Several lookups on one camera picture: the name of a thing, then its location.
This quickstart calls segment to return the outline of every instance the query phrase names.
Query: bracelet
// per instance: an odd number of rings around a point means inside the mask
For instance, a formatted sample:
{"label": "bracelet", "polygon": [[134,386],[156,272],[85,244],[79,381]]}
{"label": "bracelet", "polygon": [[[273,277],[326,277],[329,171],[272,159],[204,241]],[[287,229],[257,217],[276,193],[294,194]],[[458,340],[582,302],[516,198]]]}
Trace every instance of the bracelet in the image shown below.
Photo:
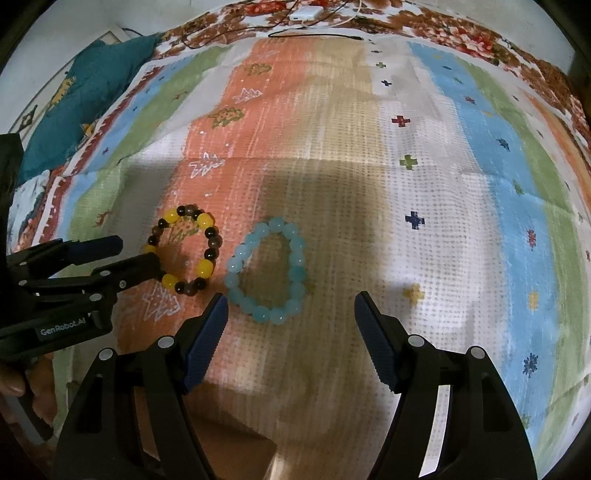
{"label": "bracelet", "polygon": [[207,287],[207,279],[213,274],[215,259],[219,255],[218,249],[222,246],[222,238],[219,236],[213,218],[208,213],[198,209],[195,205],[181,205],[171,208],[164,214],[163,218],[158,220],[158,225],[152,227],[152,235],[148,237],[148,242],[144,245],[144,252],[157,254],[156,247],[160,243],[160,236],[164,233],[164,230],[184,216],[190,217],[197,222],[204,231],[205,238],[207,238],[208,248],[203,253],[204,258],[198,263],[196,269],[198,277],[190,282],[180,281],[174,275],[162,271],[158,276],[158,281],[164,288],[192,297],[199,290]]}
{"label": "bracelet", "polygon": [[[290,299],[282,308],[269,309],[263,305],[257,305],[254,298],[245,296],[240,289],[238,273],[242,270],[244,262],[251,256],[252,251],[258,247],[262,238],[273,233],[283,233],[290,242],[291,253],[289,257],[290,269],[288,272],[290,284]],[[226,263],[228,273],[224,278],[224,285],[228,287],[228,299],[239,305],[246,314],[251,314],[258,323],[271,320],[275,325],[285,323],[289,316],[301,312],[301,301],[306,296],[306,288],[302,283],[306,279],[304,265],[304,239],[298,235],[298,228],[295,223],[285,223],[283,218],[272,218],[269,223],[260,222],[255,225],[253,233],[249,233],[244,243],[238,245],[234,250],[234,256]]]}

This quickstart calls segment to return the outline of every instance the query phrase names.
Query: silver screw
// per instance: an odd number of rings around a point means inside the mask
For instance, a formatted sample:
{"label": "silver screw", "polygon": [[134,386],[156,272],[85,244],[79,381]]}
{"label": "silver screw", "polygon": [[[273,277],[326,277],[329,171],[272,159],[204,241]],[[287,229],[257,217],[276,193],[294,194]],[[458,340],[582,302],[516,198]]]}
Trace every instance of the silver screw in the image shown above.
{"label": "silver screw", "polygon": [[420,347],[425,345],[425,339],[418,335],[411,335],[408,337],[408,343],[410,343],[412,346]]}
{"label": "silver screw", "polygon": [[472,347],[470,349],[470,353],[474,358],[477,358],[478,360],[482,360],[486,356],[485,351],[479,346]]}
{"label": "silver screw", "polygon": [[103,361],[108,360],[112,356],[113,356],[113,350],[111,350],[110,348],[105,348],[100,351],[99,360],[103,360]]}
{"label": "silver screw", "polygon": [[158,346],[160,348],[170,348],[174,345],[174,338],[172,337],[162,337],[158,340]]}

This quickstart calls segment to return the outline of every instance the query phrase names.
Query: bedspread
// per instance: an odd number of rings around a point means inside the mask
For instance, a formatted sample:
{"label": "bedspread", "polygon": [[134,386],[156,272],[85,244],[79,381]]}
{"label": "bedspread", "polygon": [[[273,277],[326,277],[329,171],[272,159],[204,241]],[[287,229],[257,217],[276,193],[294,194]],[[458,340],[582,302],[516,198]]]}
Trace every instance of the bedspread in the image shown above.
{"label": "bedspread", "polygon": [[[191,401],[278,445],[274,479],[361,479],[397,398],[355,325],[353,299],[436,347],[487,349],[521,415],[540,476],[590,409],[591,177],[571,126],[525,83],[479,59],[393,36],[246,38],[154,60],[99,121],[22,241],[116,233],[136,255],[170,207],[211,212],[223,237],[210,286],[156,281],[120,296],[120,352],[143,349],[226,291],[225,263],[254,225],[295,222],[308,294],[282,326],[233,306]],[[160,247],[190,278],[189,221]],[[284,302],[287,247],[265,240],[241,274]],[[98,343],[77,347],[81,378]],[[442,388],[423,473],[443,439]]]}

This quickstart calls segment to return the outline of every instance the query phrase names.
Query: light blue bead bracelet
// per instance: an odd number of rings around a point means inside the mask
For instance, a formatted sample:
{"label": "light blue bead bracelet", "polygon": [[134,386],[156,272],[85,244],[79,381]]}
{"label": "light blue bead bracelet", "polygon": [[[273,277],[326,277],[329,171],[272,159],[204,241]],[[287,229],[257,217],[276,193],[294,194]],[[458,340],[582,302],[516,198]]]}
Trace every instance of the light blue bead bracelet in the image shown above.
{"label": "light blue bead bracelet", "polygon": [[[257,305],[256,300],[251,296],[244,295],[240,289],[240,278],[238,273],[242,270],[244,262],[252,255],[252,251],[261,243],[261,239],[267,237],[271,232],[282,233],[289,240],[291,253],[289,257],[290,269],[288,277],[290,284],[290,299],[281,308],[269,309],[263,305]],[[302,283],[306,279],[306,259],[304,248],[306,243],[299,236],[295,223],[286,223],[283,218],[274,217],[269,223],[260,222],[255,225],[252,233],[249,233],[244,243],[238,245],[234,250],[234,256],[228,259],[226,268],[228,273],[224,278],[224,285],[228,287],[228,299],[240,309],[255,319],[258,323],[265,323],[270,320],[275,325],[281,325],[290,316],[301,313],[301,302],[306,296],[306,287]]]}

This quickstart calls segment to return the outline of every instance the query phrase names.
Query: teal pillow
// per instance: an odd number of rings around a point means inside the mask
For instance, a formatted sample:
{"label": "teal pillow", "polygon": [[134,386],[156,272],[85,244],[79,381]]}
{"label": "teal pillow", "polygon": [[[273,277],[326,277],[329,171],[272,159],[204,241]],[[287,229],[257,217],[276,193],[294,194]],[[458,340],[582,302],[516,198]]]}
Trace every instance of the teal pillow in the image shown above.
{"label": "teal pillow", "polygon": [[87,126],[121,96],[160,38],[156,34],[113,45],[96,40],[76,56],[27,145],[19,185],[66,163]]}

